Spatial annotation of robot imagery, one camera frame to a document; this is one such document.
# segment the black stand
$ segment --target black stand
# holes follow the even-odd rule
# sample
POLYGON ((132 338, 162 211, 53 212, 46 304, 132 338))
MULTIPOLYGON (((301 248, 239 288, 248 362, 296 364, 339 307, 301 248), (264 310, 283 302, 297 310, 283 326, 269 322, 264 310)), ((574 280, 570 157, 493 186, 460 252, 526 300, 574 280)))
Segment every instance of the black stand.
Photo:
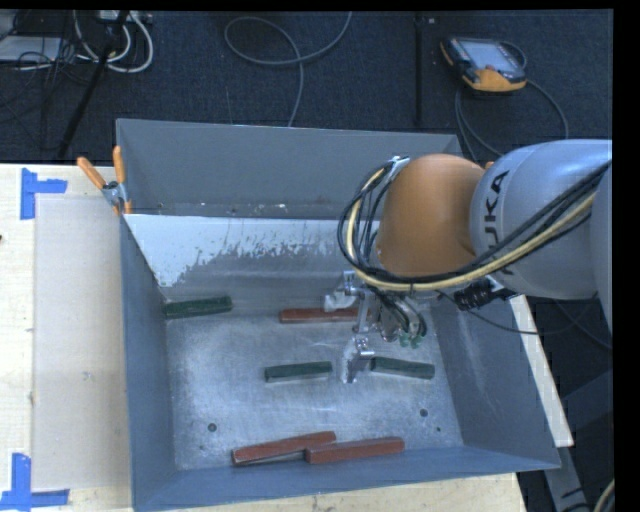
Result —
POLYGON ((416 11, 413 23, 416 28, 416 119, 415 124, 422 128, 422 29, 425 17, 422 11, 416 11))
POLYGON ((89 104, 89 100, 91 99, 91 96, 93 95, 93 92, 96 86, 98 85, 98 80, 102 76, 102 73, 107 65, 107 60, 109 59, 109 55, 111 54, 115 46, 117 38, 122 33, 122 27, 124 26, 127 16, 129 16, 129 11, 121 10, 118 13, 118 17, 116 18, 115 24, 113 26, 112 25, 107 26, 107 43, 104 45, 104 49, 102 50, 102 54, 100 55, 100 60, 98 61, 96 70, 91 76, 89 85, 87 86, 87 89, 85 90, 84 95, 80 100, 80 103, 76 107, 75 112, 71 116, 71 120, 67 125, 67 129, 65 130, 64 135, 62 136, 62 140, 60 141, 60 147, 58 149, 59 160, 64 159, 64 156, 67 153, 67 150, 69 149, 69 145, 73 140, 73 136, 75 135, 76 129, 80 124, 80 120, 84 115, 84 111, 86 110, 87 105, 89 104))

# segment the red bar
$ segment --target red bar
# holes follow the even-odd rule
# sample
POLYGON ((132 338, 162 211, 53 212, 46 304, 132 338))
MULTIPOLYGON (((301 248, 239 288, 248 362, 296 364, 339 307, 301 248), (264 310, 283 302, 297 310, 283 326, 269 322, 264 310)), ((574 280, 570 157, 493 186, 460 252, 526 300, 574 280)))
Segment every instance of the red bar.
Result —
POLYGON ((309 464, 326 464, 402 451, 404 451, 404 440, 401 437, 381 437, 311 446, 305 450, 304 458, 309 464))
POLYGON ((302 453, 307 448, 332 443, 335 440, 336 434, 331 430, 314 432, 238 448, 231 452, 231 460, 234 465, 250 464, 295 452, 302 453))
POLYGON ((357 308, 337 309, 327 312, 322 308, 292 308, 280 311, 280 323, 300 324, 311 322, 349 322, 358 317, 357 308))

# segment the electronic device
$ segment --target electronic device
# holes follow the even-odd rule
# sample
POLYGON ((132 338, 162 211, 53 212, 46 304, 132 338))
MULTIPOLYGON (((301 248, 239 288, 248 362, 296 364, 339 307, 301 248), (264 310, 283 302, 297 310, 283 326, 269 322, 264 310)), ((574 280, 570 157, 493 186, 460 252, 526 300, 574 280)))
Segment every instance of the electronic device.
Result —
POLYGON ((492 39, 451 36, 440 43, 445 60, 479 93, 511 93, 527 83, 524 69, 507 47, 492 39))

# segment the white cable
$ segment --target white cable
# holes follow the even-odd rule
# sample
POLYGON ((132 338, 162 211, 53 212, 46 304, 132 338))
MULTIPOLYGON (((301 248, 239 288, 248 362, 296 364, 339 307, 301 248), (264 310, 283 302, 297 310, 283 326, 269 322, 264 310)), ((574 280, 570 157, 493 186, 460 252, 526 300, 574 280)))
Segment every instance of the white cable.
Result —
MULTIPOLYGON (((75 25, 75 29, 76 29, 76 35, 80 39, 80 42, 81 42, 83 48, 86 50, 86 52, 90 56, 90 57, 86 57, 84 55, 78 55, 78 57, 86 59, 86 60, 92 60, 93 62, 98 62, 100 60, 100 57, 91 49, 91 47, 84 41, 84 39, 82 37, 82 32, 81 32, 80 26, 78 24, 78 18, 76 16, 76 11, 75 10, 73 11, 73 16, 74 16, 74 25, 75 25)), ((109 69, 111 69, 112 71, 116 71, 118 73, 139 73, 139 72, 144 71, 145 69, 147 69, 151 65, 151 63, 153 62, 153 51, 154 51, 153 50, 153 41, 151 39, 151 34, 149 34, 149 31, 147 30, 147 27, 145 27, 144 24, 140 21, 140 17, 137 14, 129 13, 128 17, 131 20, 133 20, 133 22, 138 26, 138 28, 140 29, 140 31, 142 32, 142 34, 145 37, 145 40, 146 40, 146 43, 147 43, 147 48, 148 48, 147 58, 144 61, 144 63, 142 63, 140 66, 135 67, 135 68, 125 68, 125 67, 116 66, 116 65, 113 64, 113 62, 116 62, 116 61, 121 60, 122 58, 124 58, 129 53, 129 51, 131 50, 131 34, 129 33, 129 30, 127 29, 127 27, 123 26, 122 29, 124 31, 124 34, 125 34, 125 37, 126 37, 126 40, 127 40, 126 47, 119 55, 116 55, 114 57, 111 57, 111 58, 107 59, 107 67, 109 69)))
MULTIPOLYGON (((76 35, 78 36, 78 39, 80 40, 80 44, 82 44, 82 47, 89 54, 88 57, 86 55, 82 55, 82 54, 78 54, 77 57, 79 59, 83 59, 83 60, 91 60, 93 62, 98 62, 100 60, 100 57, 91 49, 91 47, 84 40, 84 36, 82 35, 82 31, 80 30, 80 24, 78 23, 78 16, 76 15, 76 10, 75 9, 73 10, 73 26, 75 28, 76 35)), ((116 62, 116 61, 124 58, 127 55, 127 53, 129 53, 129 50, 131 49, 131 34, 129 33, 129 30, 127 29, 127 27, 123 26, 122 30, 124 31, 124 35, 125 35, 125 38, 127 40, 125 48, 124 48, 124 50, 122 50, 120 55, 115 55, 114 57, 110 57, 109 59, 107 59, 108 63, 116 62)))

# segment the white surface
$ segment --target white surface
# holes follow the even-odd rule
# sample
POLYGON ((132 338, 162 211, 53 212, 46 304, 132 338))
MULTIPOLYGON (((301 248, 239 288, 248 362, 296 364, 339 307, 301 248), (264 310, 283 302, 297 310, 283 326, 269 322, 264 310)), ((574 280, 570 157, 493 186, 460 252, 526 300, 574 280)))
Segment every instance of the white surface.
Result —
POLYGON ((101 197, 37 208, 32 482, 128 485, 118 218, 101 197))
MULTIPOLYGON (((513 308, 518 329, 521 331, 535 332, 536 324, 531 316, 531 310, 524 295, 517 295, 509 300, 513 308)), ((544 407, 549 428, 558 448, 573 446, 573 435, 567 422, 567 417, 558 395, 558 390, 553 384, 553 374, 545 355, 540 338, 537 334, 522 334, 522 345, 531 362, 533 378, 540 390, 540 399, 544 407)))

